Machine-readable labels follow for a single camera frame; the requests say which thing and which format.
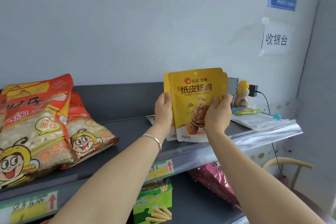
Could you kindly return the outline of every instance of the person's left hand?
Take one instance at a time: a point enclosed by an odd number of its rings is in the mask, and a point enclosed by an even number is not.
[[[159,127],[166,137],[169,133],[171,122],[173,119],[173,111],[171,107],[171,94],[162,93],[155,103],[155,122],[154,126]]]

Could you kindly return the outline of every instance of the biscuit stick box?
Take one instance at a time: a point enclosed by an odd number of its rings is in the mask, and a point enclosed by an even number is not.
[[[178,141],[207,142],[205,114],[216,95],[221,102],[227,75],[221,68],[196,69],[168,74]]]
[[[172,187],[170,180],[142,187],[133,205],[134,224],[162,223],[172,218]]]

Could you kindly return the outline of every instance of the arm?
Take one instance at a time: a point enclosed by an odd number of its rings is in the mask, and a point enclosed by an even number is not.
[[[231,96],[214,97],[205,117],[212,149],[251,224],[323,224],[293,192],[242,153],[224,131],[230,123]]]
[[[163,143],[172,117],[170,93],[162,93],[155,103],[155,123],[146,133]],[[126,223],[158,152],[155,140],[140,137],[100,168],[50,224]]]

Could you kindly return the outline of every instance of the hand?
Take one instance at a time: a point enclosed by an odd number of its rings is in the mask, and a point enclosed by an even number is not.
[[[218,97],[213,96],[211,104],[205,115],[205,131],[206,133],[224,133],[230,124],[231,119],[231,98],[229,93],[223,93],[223,101],[218,104]]]
[[[169,133],[172,119],[173,111],[170,92],[162,93],[155,103],[155,122],[153,126],[158,127],[164,137],[166,137]]]

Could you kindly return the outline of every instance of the orange juice bottle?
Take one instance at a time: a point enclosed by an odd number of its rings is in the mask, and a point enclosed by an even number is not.
[[[240,81],[237,88],[237,97],[234,101],[235,107],[249,107],[249,100],[247,99],[250,94],[249,83],[247,81]]]

